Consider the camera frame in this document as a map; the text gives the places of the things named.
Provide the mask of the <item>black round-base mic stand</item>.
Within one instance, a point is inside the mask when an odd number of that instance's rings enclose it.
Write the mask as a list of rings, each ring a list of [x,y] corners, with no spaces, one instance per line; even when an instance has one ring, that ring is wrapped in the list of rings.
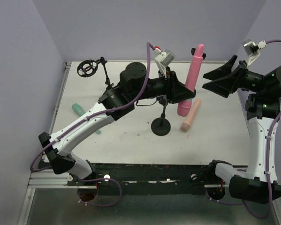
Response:
[[[168,102],[165,97],[158,97],[158,103],[163,106],[163,111],[160,117],[154,119],[151,123],[151,130],[157,136],[165,136],[170,132],[171,125],[170,122],[166,119],[166,107]]]

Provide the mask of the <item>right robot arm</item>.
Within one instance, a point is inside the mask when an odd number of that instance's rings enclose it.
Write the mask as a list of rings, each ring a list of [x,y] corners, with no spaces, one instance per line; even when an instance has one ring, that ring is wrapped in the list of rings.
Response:
[[[251,91],[245,102],[250,134],[249,163],[241,173],[230,163],[213,160],[214,173],[229,186],[231,197],[266,204],[281,197],[274,164],[275,132],[281,113],[281,66],[266,75],[249,71],[246,61],[233,69],[237,56],[204,74],[203,88],[224,98],[238,89]]]

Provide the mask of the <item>pink toy microphone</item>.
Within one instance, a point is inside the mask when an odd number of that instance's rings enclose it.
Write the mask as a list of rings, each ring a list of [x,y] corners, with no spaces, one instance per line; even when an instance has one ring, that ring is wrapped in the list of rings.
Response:
[[[197,52],[198,51],[204,52],[204,48],[205,46],[203,44],[198,44],[196,50]],[[201,57],[192,56],[189,71],[187,74],[187,79],[185,82],[185,87],[187,87],[191,91],[195,90],[195,86],[197,83],[197,79],[199,77],[199,72],[202,62],[203,59]],[[187,116],[191,106],[192,106],[192,100],[185,100],[183,102],[180,102],[177,107],[177,114],[182,117]]]

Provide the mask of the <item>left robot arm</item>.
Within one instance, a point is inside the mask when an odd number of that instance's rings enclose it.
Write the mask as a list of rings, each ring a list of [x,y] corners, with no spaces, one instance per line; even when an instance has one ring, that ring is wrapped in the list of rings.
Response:
[[[72,151],[97,130],[107,126],[135,109],[135,102],[165,97],[170,104],[196,96],[185,87],[169,67],[165,75],[150,79],[148,69],[140,62],[128,64],[119,75],[116,86],[107,89],[91,109],[58,132],[39,135],[39,141],[55,174],[70,173],[80,179],[89,177],[93,168],[87,160]]]

